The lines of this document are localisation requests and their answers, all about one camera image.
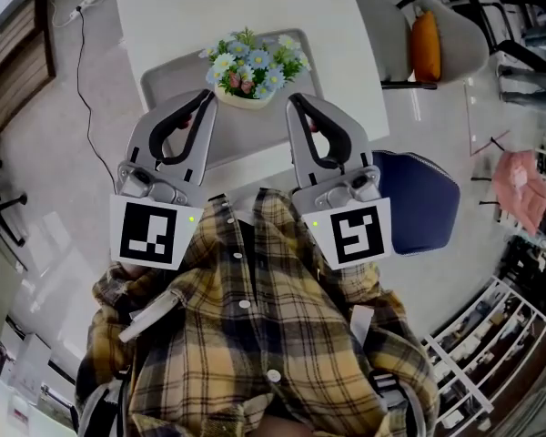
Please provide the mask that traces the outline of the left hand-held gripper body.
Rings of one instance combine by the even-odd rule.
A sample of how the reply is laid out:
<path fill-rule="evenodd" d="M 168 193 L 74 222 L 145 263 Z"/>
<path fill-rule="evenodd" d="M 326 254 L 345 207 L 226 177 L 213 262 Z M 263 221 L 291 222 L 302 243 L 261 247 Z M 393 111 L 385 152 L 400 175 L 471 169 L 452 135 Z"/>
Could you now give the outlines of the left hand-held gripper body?
<path fill-rule="evenodd" d="M 197 185 L 124 162 L 109 199 L 113 261 L 154 269 L 179 268 L 201 220 L 205 192 Z"/>

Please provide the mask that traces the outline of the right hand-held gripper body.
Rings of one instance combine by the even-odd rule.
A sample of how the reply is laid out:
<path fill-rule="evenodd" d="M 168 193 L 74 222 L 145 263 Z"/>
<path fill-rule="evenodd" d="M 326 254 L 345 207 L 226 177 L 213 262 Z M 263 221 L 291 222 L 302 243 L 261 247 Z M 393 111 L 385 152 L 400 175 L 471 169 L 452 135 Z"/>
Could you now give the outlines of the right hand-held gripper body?
<path fill-rule="evenodd" d="M 368 166 L 292 196 L 292 203 L 333 270 L 389 256 L 390 199 L 379 192 L 380 171 Z"/>

